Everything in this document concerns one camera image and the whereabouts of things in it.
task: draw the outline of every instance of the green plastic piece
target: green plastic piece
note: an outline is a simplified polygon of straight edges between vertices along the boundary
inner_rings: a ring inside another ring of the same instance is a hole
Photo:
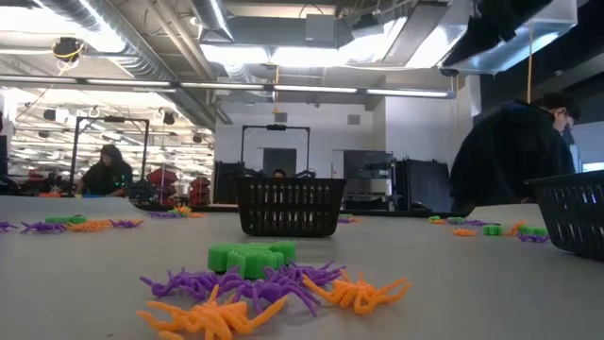
[[[547,229],[522,226],[518,228],[518,232],[524,235],[547,236]]]
[[[82,215],[76,216],[50,216],[44,219],[46,223],[73,223],[73,224],[82,224],[85,223],[86,217]]]
[[[264,267],[279,269],[289,260],[295,260],[294,242],[217,244],[209,250],[208,268],[223,273],[238,265],[244,278],[264,279]]]
[[[503,234],[503,228],[498,225],[486,225],[482,227],[482,231],[487,236],[499,236]]]
[[[463,217],[449,217],[446,220],[448,222],[453,222],[453,223],[457,223],[457,224],[464,224],[465,223],[465,218],[463,218]]]

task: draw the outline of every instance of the orange plastic spider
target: orange plastic spider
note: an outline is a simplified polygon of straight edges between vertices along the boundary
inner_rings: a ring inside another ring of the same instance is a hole
[[[262,314],[249,320],[247,318],[246,302],[230,303],[234,298],[233,296],[225,304],[219,305],[216,302],[217,295],[218,285],[215,285],[208,302],[194,306],[190,311],[183,311],[163,302],[147,302],[149,307],[170,313],[172,322],[159,321],[147,311],[138,311],[136,314],[147,321],[152,328],[158,330],[159,336],[164,339],[183,340],[184,338],[176,332],[184,330],[195,333],[203,329],[205,330],[206,339],[211,340],[214,335],[217,335],[219,339],[230,340],[233,338],[230,328],[233,328],[238,334],[249,334],[278,313],[287,302],[287,297],[282,297],[264,310]]]
[[[476,236],[478,234],[478,230],[469,230],[469,229],[453,229],[453,234],[456,236]]]
[[[111,222],[109,220],[101,220],[87,221],[80,224],[68,223],[65,227],[75,232],[96,232],[111,228]]]
[[[314,284],[314,282],[311,281],[306,275],[304,275],[304,284],[306,284],[307,287],[309,287],[315,294],[323,297],[333,304],[340,304],[340,307],[342,308],[348,307],[354,298],[353,307],[357,315],[370,314],[379,303],[392,304],[397,302],[405,296],[411,287],[410,284],[405,284],[398,294],[387,296],[386,294],[388,292],[405,283],[407,279],[403,278],[382,288],[376,289],[376,287],[363,280],[362,273],[359,273],[359,280],[353,283],[346,275],[346,272],[343,269],[341,271],[344,280],[335,280],[333,282],[333,290],[331,293]]]
[[[520,221],[514,223],[512,229],[510,229],[510,231],[506,232],[506,236],[516,236],[516,233],[518,232],[520,227],[522,227],[526,224],[527,224],[527,221],[525,221],[525,220],[520,220]]]

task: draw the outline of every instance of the white wall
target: white wall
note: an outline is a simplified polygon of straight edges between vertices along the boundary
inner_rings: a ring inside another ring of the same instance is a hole
[[[581,162],[604,162],[604,122],[576,125],[572,133]]]
[[[471,95],[455,100],[386,98],[386,151],[398,159],[437,160],[450,165],[472,129]]]
[[[231,117],[231,126],[216,127],[214,159],[238,162],[241,157],[242,125],[274,123],[273,104],[224,103],[223,110]],[[310,127],[310,168],[320,178],[331,177],[333,150],[373,149],[373,114],[363,105],[323,104],[318,109],[307,104],[278,104],[280,111],[288,113],[288,126]],[[361,125],[349,126],[348,114],[360,114]],[[263,148],[295,148],[296,167],[306,169],[306,131],[266,131],[249,128],[246,133],[243,161],[247,167],[262,168]]]

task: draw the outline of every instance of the black frame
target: black frame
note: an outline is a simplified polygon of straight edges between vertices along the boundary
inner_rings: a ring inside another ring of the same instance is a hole
[[[104,117],[104,118],[90,118],[90,117],[76,117],[75,118],[75,136],[74,136],[74,151],[72,153],[72,168],[71,174],[69,175],[69,188],[74,188],[74,174],[76,173],[76,156],[77,156],[77,141],[79,140],[79,123],[83,120],[89,121],[90,124],[102,120],[106,123],[125,123],[125,122],[143,122],[144,123],[144,141],[143,141],[143,169],[141,170],[141,179],[144,179],[144,167],[147,163],[147,145],[149,140],[149,120],[138,119],[138,118],[125,118],[125,117]]]
[[[265,128],[267,131],[285,131],[288,129],[303,129],[306,130],[306,169],[309,170],[309,159],[310,159],[310,127],[287,127],[279,125],[267,125],[267,126],[242,126],[242,155],[240,162],[243,164],[243,151],[245,146],[245,131],[249,128]]]

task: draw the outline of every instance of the dark jacket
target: dark jacket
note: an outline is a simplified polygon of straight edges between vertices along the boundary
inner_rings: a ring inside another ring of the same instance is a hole
[[[519,203],[528,179],[572,174],[572,155],[554,116],[513,102],[476,125],[451,169],[451,196],[477,206]]]
[[[107,167],[100,161],[84,174],[82,180],[89,194],[109,195],[132,184],[132,167],[125,162],[120,166]]]

